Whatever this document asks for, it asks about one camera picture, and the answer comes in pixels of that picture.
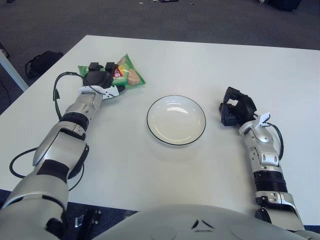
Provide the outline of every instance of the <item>robot forearm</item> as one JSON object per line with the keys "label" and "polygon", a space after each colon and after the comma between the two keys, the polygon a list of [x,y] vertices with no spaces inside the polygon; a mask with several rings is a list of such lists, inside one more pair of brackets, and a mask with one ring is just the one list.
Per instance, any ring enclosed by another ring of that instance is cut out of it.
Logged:
{"label": "robot forearm", "polygon": [[19,182],[2,207],[1,239],[63,236],[67,179],[79,173],[88,155],[86,130],[102,99],[96,92],[82,93],[42,141],[33,158],[34,170]]}
{"label": "robot forearm", "polygon": [[[238,102],[231,105],[229,99]],[[273,136],[267,130],[272,126],[267,123],[270,113],[255,114],[257,109],[252,99],[232,87],[227,89],[219,109],[223,125],[241,126],[239,132],[249,150],[256,185],[255,201],[260,206],[255,216],[287,230],[304,230],[280,165],[283,147],[279,155],[274,148]]]}

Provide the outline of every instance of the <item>black cable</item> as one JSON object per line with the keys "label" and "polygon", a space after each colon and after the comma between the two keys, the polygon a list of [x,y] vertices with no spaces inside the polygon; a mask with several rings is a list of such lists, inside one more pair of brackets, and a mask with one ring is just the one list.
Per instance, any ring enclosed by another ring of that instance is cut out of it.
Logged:
{"label": "black cable", "polygon": [[59,120],[62,118],[62,116],[61,116],[61,112],[60,112],[58,102],[57,102],[57,99],[60,98],[58,90],[57,90],[57,83],[60,80],[60,78],[62,78],[63,76],[66,76],[66,75],[78,76],[78,77],[84,79],[83,76],[81,76],[80,74],[78,74],[76,72],[72,72],[72,71],[63,72],[59,76],[57,76],[57,78],[55,79],[54,85],[53,85],[53,101],[54,101],[55,111],[56,111],[56,114],[58,115]]}
{"label": "black cable", "polygon": [[11,162],[10,162],[10,165],[9,165],[10,173],[12,173],[12,174],[13,174],[14,176],[16,176],[17,178],[23,179],[25,176],[18,174],[18,173],[14,170],[14,168],[13,168],[14,163],[15,163],[15,161],[16,161],[18,158],[20,158],[21,156],[23,156],[23,155],[25,155],[25,154],[28,154],[28,153],[31,153],[31,152],[33,152],[33,151],[35,151],[35,150],[37,150],[37,147],[32,148],[32,149],[29,149],[29,150],[27,150],[27,151],[24,151],[24,152],[20,153],[19,155],[17,155],[14,159],[12,159]]}
{"label": "black cable", "polygon": [[272,126],[275,129],[276,133],[278,134],[278,137],[279,137],[279,140],[280,140],[280,146],[281,146],[280,147],[280,153],[279,153],[278,157],[279,157],[279,160],[281,160],[283,155],[284,155],[284,147],[285,147],[284,146],[284,140],[282,138],[281,132],[280,132],[279,128],[276,125],[271,124],[270,122],[267,122],[267,124],[269,124],[269,126],[266,126],[266,127]]}
{"label": "black cable", "polygon": [[81,176],[80,176],[79,180],[76,182],[76,184],[75,184],[72,188],[69,189],[69,192],[70,192],[72,189],[74,189],[74,188],[80,183],[82,177],[84,176],[84,173],[85,173],[85,164],[82,164],[82,173],[81,173]]}
{"label": "black cable", "polygon": [[62,118],[61,116],[61,112],[60,112],[60,109],[59,109],[59,106],[58,106],[58,101],[57,99],[60,98],[59,96],[59,93],[58,93],[58,90],[57,90],[57,83],[58,81],[60,80],[60,78],[62,78],[63,76],[78,76],[82,79],[83,82],[85,82],[86,85],[88,85],[93,91],[95,91],[96,93],[98,94],[101,94],[101,95],[106,95],[105,93],[103,92],[99,92],[97,90],[95,90],[92,86],[90,86],[88,84],[88,81],[83,77],[81,76],[80,74],[76,73],[76,72],[72,72],[72,71],[66,71],[66,72],[63,72],[61,73],[54,81],[54,85],[53,85],[53,101],[54,101],[54,107],[55,107],[55,111],[56,111],[56,114],[58,115],[58,118],[59,120]]}
{"label": "black cable", "polygon": [[9,106],[11,105],[12,101],[11,101],[11,97],[10,97],[10,94],[9,94],[9,91],[8,89],[5,87],[4,83],[1,81],[0,79],[0,84],[2,85],[3,89],[5,90],[7,96],[8,96],[8,100],[9,100]]}
{"label": "black cable", "polygon": [[[27,150],[27,151],[24,151],[24,152],[20,153],[19,155],[17,155],[14,159],[12,159],[11,162],[10,162],[10,165],[9,165],[10,173],[12,173],[12,175],[16,176],[17,178],[23,179],[25,176],[17,173],[17,172],[14,170],[14,168],[13,168],[14,163],[15,163],[15,161],[16,161],[18,158],[20,158],[21,156],[23,156],[23,155],[25,155],[25,154],[28,154],[28,153],[31,153],[31,152],[33,152],[33,151],[35,151],[35,150],[37,150],[37,147],[32,148],[32,149],[29,149],[29,150]],[[69,189],[69,192],[70,192],[72,189],[74,189],[74,188],[80,183],[82,177],[84,176],[84,173],[85,173],[85,165],[83,164],[83,165],[82,165],[82,173],[81,173],[81,176],[80,176],[79,180],[76,182],[76,184],[75,184],[72,188]]]}

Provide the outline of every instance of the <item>snack package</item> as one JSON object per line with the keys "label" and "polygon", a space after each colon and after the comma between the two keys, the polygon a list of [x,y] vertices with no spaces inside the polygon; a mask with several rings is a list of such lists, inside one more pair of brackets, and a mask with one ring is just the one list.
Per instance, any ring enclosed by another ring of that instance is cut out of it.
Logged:
{"label": "snack package", "polygon": [[[146,84],[143,77],[136,70],[135,66],[131,62],[128,54],[123,56],[117,63],[118,67],[113,74],[113,86],[125,86],[126,89]],[[88,73],[87,66],[78,66],[81,76],[85,76]]]}

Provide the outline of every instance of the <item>plate black rim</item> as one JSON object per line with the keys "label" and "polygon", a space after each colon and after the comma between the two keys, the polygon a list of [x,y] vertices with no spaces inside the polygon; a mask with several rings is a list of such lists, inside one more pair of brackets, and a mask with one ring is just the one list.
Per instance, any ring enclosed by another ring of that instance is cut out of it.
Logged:
{"label": "plate black rim", "polygon": [[[200,134],[195,140],[193,140],[193,141],[191,141],[191,142],[184,143],[184,144],[174,144],[174,143],[166,142],[166,141],[160,139],[159,137],[157,137],[157,136],[153,133],[153,131],[151,130],[151,128],[150,128],[150,126],[149,126],[148,115],[149,115],[149,112],[150,112],[150,109],[152,108],[152,106],[153,106],[156,102],[158,102],[160,99],[164,99],[164,98],[167,98],[167,97],[173,97],[173,96],[183,97],[183,98],[186,98],[186,99],[191,100],[192,102],[194,102],[195,104],[197,104],[197,105],[199,106],[199,108],[201,109],[201,111],[202,111],[202,113],[203,113],[203,116],[204,116],[204,128],[203,128],[201,134]],[[147,126],[148,126],[149,131],[152,133],[152,135],[155,136],[155,138],[157,138],[157,139],[160,140],[161,142],[163,142],[163,143],[165,143],[165,144],[172,145],[172,146],[185,146],[185,145],[189,145],[189,144],[194,143],[195,141],[197,141],[197,140],[202,136],[202,134],[204,134],[205,129],[206,129],[206,126],[207,126],[207,119],[206,119],[206,115],[205,115],[205,112],[204,112],[204,110],[202,109],[202,107],[201,107],[197,102],[195,102],[194,100],[192,100],[191,98],[189,98],[189,97],[187,97],[187,96],[182,96],[182,95],[167,95],[167,96],[160,97],[159,99],[157,99],[156,101],[154,101],[154,102],[151,104],[151,106],[149,107],[148,112],[146,113],[146,124],[147,124]]]}

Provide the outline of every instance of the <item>table leg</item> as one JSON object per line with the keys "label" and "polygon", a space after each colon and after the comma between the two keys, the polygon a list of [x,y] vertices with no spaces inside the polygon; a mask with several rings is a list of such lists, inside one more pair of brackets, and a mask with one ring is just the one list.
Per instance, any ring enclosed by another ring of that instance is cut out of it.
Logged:
{"label": "table leg", "polygon": [[9,62],[6,56],[2,53],[2,51],[0,51],[0,64],[7,71],[10,77],[15,81],[15,83],[19,86],[19,88],[21,88],[21,90],[25,92],[29,86],[22,79],[22,77],[16,71],[14,66],[12,66],[12,64]]}

